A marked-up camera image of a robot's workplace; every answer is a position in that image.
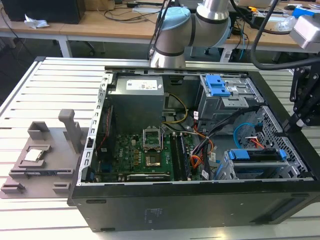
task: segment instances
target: floor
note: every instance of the floor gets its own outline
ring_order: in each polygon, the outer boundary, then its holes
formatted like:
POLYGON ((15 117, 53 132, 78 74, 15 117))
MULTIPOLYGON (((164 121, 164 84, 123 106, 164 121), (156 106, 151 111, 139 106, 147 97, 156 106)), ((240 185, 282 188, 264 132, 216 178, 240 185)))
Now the floor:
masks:
MULTIPOLYGON (((52 40, 42 39, 22 39, 26 47, 30 50, 31 56, 17 39, 16 48, 8 47, 0 50, 0 104, 7 98, 18 81, 22 78, 28 67, 32 64, 36 56, 60 57, 59 45, 55 45, 52 40)), ((110 59, 146 59, 147 48, 146 44, 130 44, 130 43, 105 43, 105 53, 103 52, 103 44, 101 42, 92 43, 96 54, 90 56, 90 49, 81 41, 73 41, 71 43, 71 51, 75 58, 110 58, 110 59)), ((206 61, 218 62, 220 54, 217 48, 212 48, 209 55, 205 55, 205 48, 197 47, 196 57, 190 57, 191 48, 185 50, 185 59, 187 61, 206 61)), ((257 58, 262 63, 271 64, 274 52, 258 51, 257 58)), ((235 61, 249 63, 249 51, 244 54, 241 60, 238 60, 239 55, 236 55, 235 61)), ((293 57, 284 54, 280 62, 292 61, 293 57)))

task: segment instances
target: aluminum slotted table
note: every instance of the aluminum slotted table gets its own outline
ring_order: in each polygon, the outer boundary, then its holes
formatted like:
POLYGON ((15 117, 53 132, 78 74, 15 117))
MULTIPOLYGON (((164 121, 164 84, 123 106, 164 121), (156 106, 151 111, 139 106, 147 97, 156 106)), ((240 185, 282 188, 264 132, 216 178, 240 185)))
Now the aluminum slotted table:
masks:
MULTIPOLYGON (((58 120, 62 108, 74 109, 81 127, 91 122, 105 66, 147 66, 146 60, 37 58, 0 107, 0 185, 6 181, 29 137, 32 121, 64 127, 58 120)), ((187 62, 187 67, 257 71, 247 63, 187 62)), ((293 75, 288 70, 260 71, 289 113, 293 75)), ((320 128, 304 134, 320 153, 320 128)), ((134 232, 93 233, 66 199, 0 199, 0 239, 320 239, 320 203, 314 203, 279 225, 197 228, 134 232)))

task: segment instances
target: blue cable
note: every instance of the blue cable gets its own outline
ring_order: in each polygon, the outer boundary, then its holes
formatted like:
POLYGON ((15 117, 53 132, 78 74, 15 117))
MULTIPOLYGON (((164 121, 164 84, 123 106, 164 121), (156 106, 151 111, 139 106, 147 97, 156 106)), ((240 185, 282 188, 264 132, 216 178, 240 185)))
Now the blue cable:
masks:
POLYGON ((237 147, 238 149, 241 149, 242 147, 240 146, 240 144, 239 144, 239 142, 238 142, 238 139, 237 139, 237 131, 239 130, 239 128, 241 128, 241 127, 244 126, 244 125, 249 125, 249 126, 251 126, 251 127, 255 127, 255 125, 253 125, 252 123, 244 122, 244 123, 240 124, 239 126, 237 126, 237 127, 235 128, 235 130, 233 131, 233 140, 234 140, 234 143, 235 143, 235 145, 236 145, 236 147, 237 147))

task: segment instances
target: motherboard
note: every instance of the motherboard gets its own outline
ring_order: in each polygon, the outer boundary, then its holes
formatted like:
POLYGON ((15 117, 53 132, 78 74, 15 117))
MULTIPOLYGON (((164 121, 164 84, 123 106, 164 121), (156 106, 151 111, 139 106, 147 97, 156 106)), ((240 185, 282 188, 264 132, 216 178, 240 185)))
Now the motherboard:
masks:
MULTIPOLYGON (((154 134, 148 135, 145 139, 143 134, 116 135, 113 159, 105 159, 103 154, 99 157, 97 171, 101 173, 101 181, 130 182, 132 179, 143 182, 147 177, 158 177, 158 181, 176 181, 174 165, 177 159, 173 159, 172 140, 172 134, 164 133, 160 135, 160 139, 154 134), (160 147, 148 149, 146 143, 148 146, 160 147)), ((187 157, 185 160, 189 167, 190 152, 194 149, 192 135, 184 134, 183 143, 187 157)), ((197 171, 192 172, 191 178, 200 179, 200 174, 197 171)))

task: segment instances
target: sticker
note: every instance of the sticker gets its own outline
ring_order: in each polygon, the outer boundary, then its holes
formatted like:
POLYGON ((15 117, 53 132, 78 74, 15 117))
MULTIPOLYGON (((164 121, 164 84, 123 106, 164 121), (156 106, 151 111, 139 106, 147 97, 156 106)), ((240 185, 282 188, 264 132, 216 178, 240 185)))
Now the sticker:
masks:
POLYGON ((157 90, 157 80, 128 80, 126 81, 127 90, 157 90))
POLYGON ((214 152, 211 153, 211 160, 216 162, 216 154, 214 152))
POLYGON ((159 224, 163 222, 163 208, 147 208, 144 210, 144 223, 159 224))
POLYGON ((236 91, 236 92, 238 92, 238 90, 237 90, 237 88, 236 88, 235 86, 228 86, 227 89, 228 89, 229 91, 236 91))
POLYGON ((201 175, 202 175, 205 179, 209 180, 209 173, 207 173, 205 170, 202 170, 201 175))
POLYGON ((193 112, 193 118, 194 118, 195 120, 198 120, 198 119, 199 119, 199 112, 194 111, 194 112, 193 112))

